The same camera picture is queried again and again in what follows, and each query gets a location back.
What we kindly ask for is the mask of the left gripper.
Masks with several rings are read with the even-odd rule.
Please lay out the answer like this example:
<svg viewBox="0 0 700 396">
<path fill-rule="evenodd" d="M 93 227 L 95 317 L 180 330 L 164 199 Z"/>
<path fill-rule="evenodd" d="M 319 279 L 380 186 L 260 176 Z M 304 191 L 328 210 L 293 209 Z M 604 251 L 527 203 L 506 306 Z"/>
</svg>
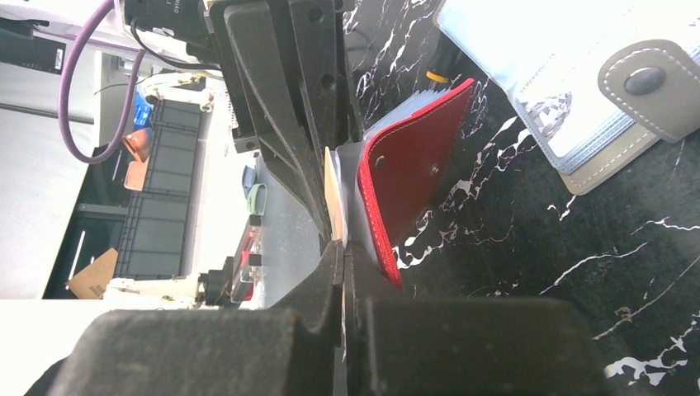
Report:
<svg viewBox="0 0 700 396">
<path fill-rule="evenodd" d="M 270 152 L 270 173 L 308 211 L 319 235 L 331 234 L 312 156 L 293 106 L 281 40 L 291 27 L 296 42 L 304 102 L 317 161 L 325 149 L 360 139 L 362 121 L 352 92 L 352 71 L 345 43 L 343 16 L 354 1 L 216 1 L 210 6 L 220 66 L 239 128 L 253 134 Z"/>
</svg>

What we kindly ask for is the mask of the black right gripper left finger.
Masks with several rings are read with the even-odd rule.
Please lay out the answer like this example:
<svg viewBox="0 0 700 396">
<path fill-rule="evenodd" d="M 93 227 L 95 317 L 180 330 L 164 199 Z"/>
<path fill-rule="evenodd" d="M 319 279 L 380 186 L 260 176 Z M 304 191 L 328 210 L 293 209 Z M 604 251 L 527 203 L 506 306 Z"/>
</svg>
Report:
<svg viewBox="0 0 700 396">
<path fill-rule="evenodd" d="M 52 395 L 330 395 L 343 245 L 262 310 L 114 310 L 85 330 Z"/>
</svg>

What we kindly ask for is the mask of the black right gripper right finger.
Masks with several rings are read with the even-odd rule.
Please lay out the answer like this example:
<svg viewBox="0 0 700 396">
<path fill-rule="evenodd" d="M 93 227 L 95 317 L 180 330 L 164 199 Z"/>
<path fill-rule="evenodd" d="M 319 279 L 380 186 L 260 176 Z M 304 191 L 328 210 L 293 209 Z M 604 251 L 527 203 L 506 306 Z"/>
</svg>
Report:
<svg viewBox="0 0 700 396">
<path fill-rule="evenodd" d="M 581 315 L 547 298 L 414 299 L 359 243 L 344 262 L 351 395 L 607 395 Z"/>
</svg>

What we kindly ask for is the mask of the red card holder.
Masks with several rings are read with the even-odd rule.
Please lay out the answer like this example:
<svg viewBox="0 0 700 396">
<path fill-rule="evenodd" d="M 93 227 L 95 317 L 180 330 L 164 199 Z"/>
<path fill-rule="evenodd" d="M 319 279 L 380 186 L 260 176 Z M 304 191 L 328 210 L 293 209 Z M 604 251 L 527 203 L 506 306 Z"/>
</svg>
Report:
<svg viewBox="0 0 700 396">
<path fill-rule="evenodd" d="M 344 241 L 358 242 L 397 289 L 403 282 L 394 246 L 405 240 L 440 184 L 476 81 L 412 94 L 363 133 L 329 151 Z"/>
</svg>

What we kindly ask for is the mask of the gold card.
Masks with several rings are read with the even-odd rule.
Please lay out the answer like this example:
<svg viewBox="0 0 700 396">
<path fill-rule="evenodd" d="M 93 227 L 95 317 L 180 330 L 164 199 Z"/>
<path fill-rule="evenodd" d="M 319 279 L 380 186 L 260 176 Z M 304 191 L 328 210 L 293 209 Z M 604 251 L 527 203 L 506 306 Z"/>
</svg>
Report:
<svg viewBox="0 0 700 396">
<path fill-rule="evenodd" d="M 345 191 L 340 176 L 338 156 L 328 147 L 324 150 L 324 197 L 328 207 L 332 240 L 341 240 L 347 245 L 347 223 L 345 213 Z"/>
</svg>

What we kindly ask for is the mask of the small white robot arm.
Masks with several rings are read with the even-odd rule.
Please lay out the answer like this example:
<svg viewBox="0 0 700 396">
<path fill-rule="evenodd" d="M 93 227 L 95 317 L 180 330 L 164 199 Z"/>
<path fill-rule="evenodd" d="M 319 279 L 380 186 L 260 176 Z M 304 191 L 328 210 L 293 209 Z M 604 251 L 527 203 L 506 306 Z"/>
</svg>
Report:
<svg viewBox="0 0 700 396">
<path fill-rule="evenodd" d="M 216 309 L 223 274 L 114 279 L 51 395 L 609 395 L 580 316 L 543 298 L 411 299 L 327 245 L 267 309 Z"/>
</svg>

